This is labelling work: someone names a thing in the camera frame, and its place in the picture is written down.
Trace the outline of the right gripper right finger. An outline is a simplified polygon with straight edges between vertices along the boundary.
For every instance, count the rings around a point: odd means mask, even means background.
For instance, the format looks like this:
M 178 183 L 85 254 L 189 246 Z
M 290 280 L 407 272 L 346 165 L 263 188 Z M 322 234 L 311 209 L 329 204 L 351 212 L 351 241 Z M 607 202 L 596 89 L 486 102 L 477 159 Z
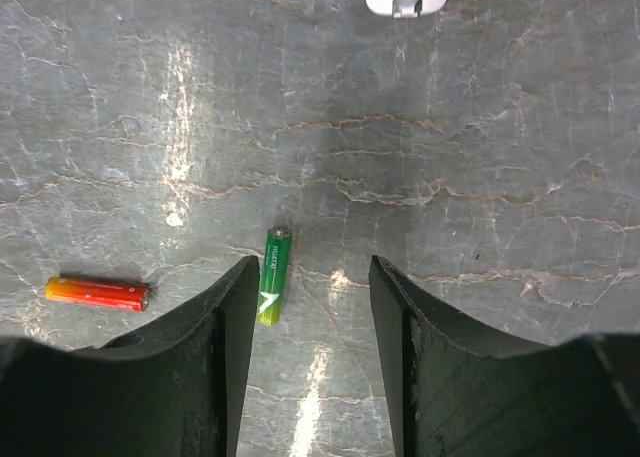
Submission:
M 543 345 L 493 328 L 373 257 L 370 302 L 399 456 L 635 456 L 639 337 Z

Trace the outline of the green battery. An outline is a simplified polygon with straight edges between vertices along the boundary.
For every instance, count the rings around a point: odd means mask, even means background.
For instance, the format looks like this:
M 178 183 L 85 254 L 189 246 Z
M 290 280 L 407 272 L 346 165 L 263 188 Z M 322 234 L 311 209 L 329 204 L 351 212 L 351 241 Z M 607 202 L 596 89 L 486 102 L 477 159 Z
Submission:
M 264 325 L 280 319 L 292 242 L 287 229 L 273 227 L 267 233 L 257 309 L 257 320 Z

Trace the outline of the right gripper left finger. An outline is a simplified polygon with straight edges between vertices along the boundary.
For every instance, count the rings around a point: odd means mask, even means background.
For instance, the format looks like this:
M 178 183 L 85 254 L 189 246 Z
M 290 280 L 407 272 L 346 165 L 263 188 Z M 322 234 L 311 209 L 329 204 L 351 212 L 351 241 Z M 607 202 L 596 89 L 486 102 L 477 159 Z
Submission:
M 1 341 L 5 456 L 232 456 L 256 315 L 259 263 L 100 348 Z

